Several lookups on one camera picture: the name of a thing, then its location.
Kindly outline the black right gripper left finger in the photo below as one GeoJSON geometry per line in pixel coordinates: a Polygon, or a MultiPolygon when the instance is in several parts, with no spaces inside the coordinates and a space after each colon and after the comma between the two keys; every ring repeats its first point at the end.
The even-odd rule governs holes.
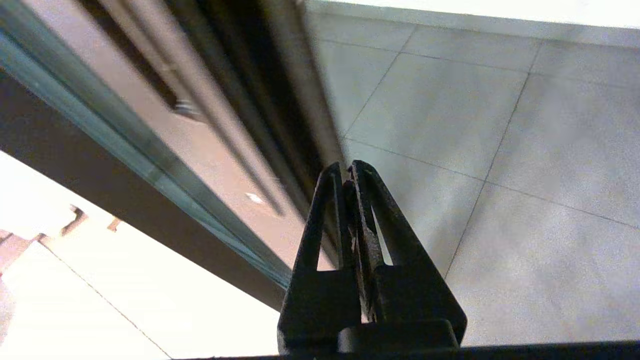
{"type": "Polygon", "coordinates": [[[361,303],[341,167],[318,176],[276,328],[279,353],[338,353],[341,331],[361,323],[361,303]],[[338,235],[338,267],[318,270],[327,207],[338,235]]]}

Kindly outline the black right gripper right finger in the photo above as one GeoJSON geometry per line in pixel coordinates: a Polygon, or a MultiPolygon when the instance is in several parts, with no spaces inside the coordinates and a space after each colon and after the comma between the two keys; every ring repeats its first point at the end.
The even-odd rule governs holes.
{"type": "Polygon", "coordinates": [[[374,166],[354,160],[347,203],[367,323],[354,347],[458,348],[467,316],[374,166]]]}

